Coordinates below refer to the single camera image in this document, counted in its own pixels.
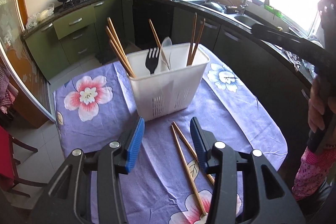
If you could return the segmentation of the person's right hand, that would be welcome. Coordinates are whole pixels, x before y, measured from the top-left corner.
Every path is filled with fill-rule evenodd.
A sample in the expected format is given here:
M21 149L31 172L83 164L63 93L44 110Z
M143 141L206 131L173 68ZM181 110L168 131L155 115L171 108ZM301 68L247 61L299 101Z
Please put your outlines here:
M325 113L325 103L319 96L320 83L317 76L312 83L310 89L310 98L308 101L308 124L312 132L324 130L325 123L323 121L323 115Z

